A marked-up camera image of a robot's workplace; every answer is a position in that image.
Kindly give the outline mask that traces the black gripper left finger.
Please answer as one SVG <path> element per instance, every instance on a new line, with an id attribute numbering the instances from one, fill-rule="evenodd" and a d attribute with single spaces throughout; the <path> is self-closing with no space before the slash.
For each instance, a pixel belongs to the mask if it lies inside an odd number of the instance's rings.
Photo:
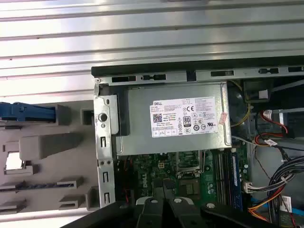
<path id="1" fill-rule="evenodd" d="M 79 220 L 81 228 L 160 228 L 164 206 L 164 182 L 153 183 L 153 196 L 135 205 L 117 201 Z"/>

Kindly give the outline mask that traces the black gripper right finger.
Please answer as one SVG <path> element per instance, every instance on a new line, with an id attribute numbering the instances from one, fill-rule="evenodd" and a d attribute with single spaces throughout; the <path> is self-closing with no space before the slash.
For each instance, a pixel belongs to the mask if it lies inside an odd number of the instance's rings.
<path id="1" fill-rule="evenodd" d="M 219 204 L 208 202 L 200 207 L 185 197 L 175 196 L 173 182 L 164 182 L 166 207 L 171 213 L 171 228 L 271 228 L 272 224 L 255 218 L 248 213 Z"/>

